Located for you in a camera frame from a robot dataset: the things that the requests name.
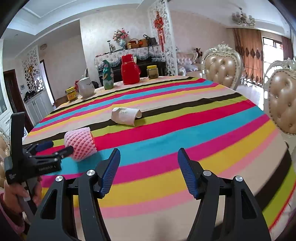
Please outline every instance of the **white ceramic mug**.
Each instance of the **white ceramic mug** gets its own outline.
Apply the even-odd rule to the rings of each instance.
[[[94,93],[95,88],[89,77],[82,78],[77,82],[77,84],[79,87],[79,94],[82,97],[89,97]]]

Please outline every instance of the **black bag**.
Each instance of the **black bag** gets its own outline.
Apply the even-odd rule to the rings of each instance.
[[[146,39],[148,47],[158,45],[158,43],[156,42],[156,38],[151,38],[146,34],[144,34],[143,37]]]

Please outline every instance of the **red chinese knot ornament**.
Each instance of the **red chinese knot ornament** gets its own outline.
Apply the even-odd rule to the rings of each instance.
[[[163,33],[163,18],[156,11],[156,19],[154,20],[154,27],[157,29],[159,43],[161,45],[161,50],[164,52],[165,35]]]

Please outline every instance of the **round dining table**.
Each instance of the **round dining table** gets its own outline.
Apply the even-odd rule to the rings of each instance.
[[[110,119],[115,107],[140,109],[135,126]],[[45,117],[24,144],[52,140],[51,154],[64,147],[67,131],[90,127],[98,150],[76,162],[62,160],[62,170],[43,176],[43,194],[57,175],[79,177],[109,157],[121,161],[110,192],[99,199],[110,238],[117,241],[185,240],[199,201],[189,194],[177,161],[184,148],[218,177],[243,177],[263,212],[274,240],[291,211],[296,174],[280,131],[254,103],[220,84],[186,76],[165,76],[114,88],[65,103]],[[221,196],[216,219],[223,220]],[[78,198],[74,197],[79,216]]]

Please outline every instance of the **beige upholstered chair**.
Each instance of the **beige upholstered chair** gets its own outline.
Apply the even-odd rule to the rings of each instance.
[[[10,156],[9,137],[0,128],[0,190],[4,187],[4,158]]]
[[[266,73],[277,68],[263,85],[264,111],[282,132],[292,153],[296,146],[296,63],[293,60],[275,61]]]
[[[196,59],[197,59],[196,52],[191,52],[191,53],[178,52],[177,53],[178,75],[202,78],[200,64],[195,63]],[[188,64],[196,66],[197,70],[186,72],[185,66]]]
[[[203,78],[235,90],[242,76],[242,58],[227,44],[208,49],[201,62]]]

